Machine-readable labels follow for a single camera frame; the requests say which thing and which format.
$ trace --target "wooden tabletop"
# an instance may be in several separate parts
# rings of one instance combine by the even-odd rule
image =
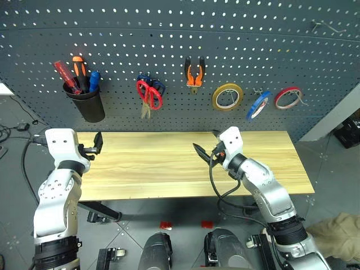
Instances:
[[[290,194],[314,189],[286,131],[241,132],[244,155],[267,164]],[[95,133],[78,133],[93,146]],[[210,153],[217,139],[209,132],[102,132],[101,153],[83,176],[81,201],[215,196],[209,167],[195,152]],[[220,193],[235,186],[220,165],[213,170]],[[234,195],[249,195],[243,185]]]

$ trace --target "gray pegboard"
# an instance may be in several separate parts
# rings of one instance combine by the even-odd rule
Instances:
[[[78,131],[287,130],[296,141],[359,81],[359,2],[193,0],[9,1],[1,4],[1,79],[53,127]],[[312,20],[324,21],[312,32]],[[87,60],[99,70],[106,118],[87,123],[62,91],[51,63]],[[185,86],[185,56],[205,56],[206,75],[196,96]],[[167,87],[164,106],[140,119],[139,71]],[[244,90],[236,110],[212,108],[217,87]],[[274,96],[298,86],[305,106],[277,110]],[[273,93],[253,122],[245,116],[253,88]]]

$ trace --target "black cup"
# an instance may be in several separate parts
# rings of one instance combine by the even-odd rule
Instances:
[[[99,86],[96,87],[94,92],[85,94],[73,94],[71,88],[66,83],[62,87],[87,122],[96,123],[104,119],[105,112],[100,98]]]

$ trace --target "blue tape roll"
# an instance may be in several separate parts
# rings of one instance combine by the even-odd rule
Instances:
[[[248,121],[254,120],[254,118],[260,114],[260,112],[265,108],[265,105],[267,104],[270,95],[271,92],[266,91],[254,102],[249,112],[246,114],[246,119]]]

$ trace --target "pliers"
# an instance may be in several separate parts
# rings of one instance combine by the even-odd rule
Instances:
[[[185,58],[185,76],[187,79],[186,85],[191,87],[191,93],[194,95],[197,93],[197,88],[203,84],[203,78],[205,75],[205,58],[200,56],[199,74],[194,79],[191,74],[191,58],[187,56]]]

